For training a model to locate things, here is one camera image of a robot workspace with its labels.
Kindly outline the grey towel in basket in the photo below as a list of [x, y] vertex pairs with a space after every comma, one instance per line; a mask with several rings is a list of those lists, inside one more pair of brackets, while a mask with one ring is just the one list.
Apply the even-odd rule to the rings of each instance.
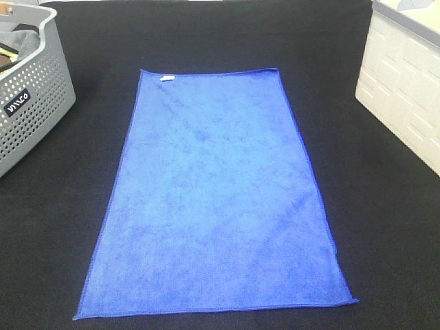
[[39, 35], [33, 30], [1, 32], [1, 53], [16, 61], [35, 52], [40, 46]]

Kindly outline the blue microfiber towel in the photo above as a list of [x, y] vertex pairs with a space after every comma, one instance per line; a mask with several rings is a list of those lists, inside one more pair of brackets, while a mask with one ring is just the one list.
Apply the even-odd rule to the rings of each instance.
[[354, 302], [279, 71], [141, 71], [76, 319]]

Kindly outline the brown and yellow cloths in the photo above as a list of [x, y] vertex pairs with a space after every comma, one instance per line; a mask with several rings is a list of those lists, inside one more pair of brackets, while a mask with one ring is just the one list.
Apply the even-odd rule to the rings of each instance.
[[1, 43], [0, 47], [0, 72], [6, 72], [16, 65], [18, 61], [19, 51]]

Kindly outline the white plastic storage box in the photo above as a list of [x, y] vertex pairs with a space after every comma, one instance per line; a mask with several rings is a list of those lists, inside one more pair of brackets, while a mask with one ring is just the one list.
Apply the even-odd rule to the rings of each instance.
[[355, 97], [439, 172], [439, 2], [374, 1]]

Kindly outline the grey perforated plastic basket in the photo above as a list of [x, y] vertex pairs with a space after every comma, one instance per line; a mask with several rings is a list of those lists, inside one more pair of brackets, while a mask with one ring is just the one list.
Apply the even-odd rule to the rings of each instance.
[[3, 3], [1, 20], [38, 28], [40, 45], [1, 75], [1, 174], [26, 156], [76, 101], [55, 18], [44, 6]]

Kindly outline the black tablecloth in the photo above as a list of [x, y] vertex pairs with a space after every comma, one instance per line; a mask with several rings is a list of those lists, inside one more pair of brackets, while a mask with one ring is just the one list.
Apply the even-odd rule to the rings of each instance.
[[[355, 99], [369, 1], [50, 3], [75, 105], [1, 178], [2, 329], [438, 329], [439, 177]], [[75, 320], [140, 70], [278, 68], [358, 303]]]

